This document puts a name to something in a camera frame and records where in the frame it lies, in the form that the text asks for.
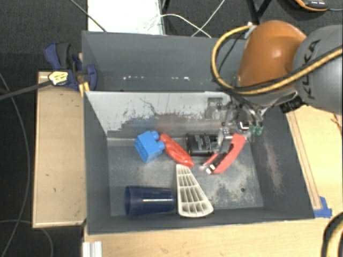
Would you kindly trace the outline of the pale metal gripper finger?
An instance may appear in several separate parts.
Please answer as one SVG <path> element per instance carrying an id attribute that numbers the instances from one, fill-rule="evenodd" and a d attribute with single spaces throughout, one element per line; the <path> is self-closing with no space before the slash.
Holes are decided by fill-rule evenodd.
<path id="1" fill-rule="evenodd" d="M 217 136 L 217 147 L 214 152 L 217 154 L 227 153 L 230 150 L 230 131 L 227 128 L 222 128 L 218 132 Z"/>

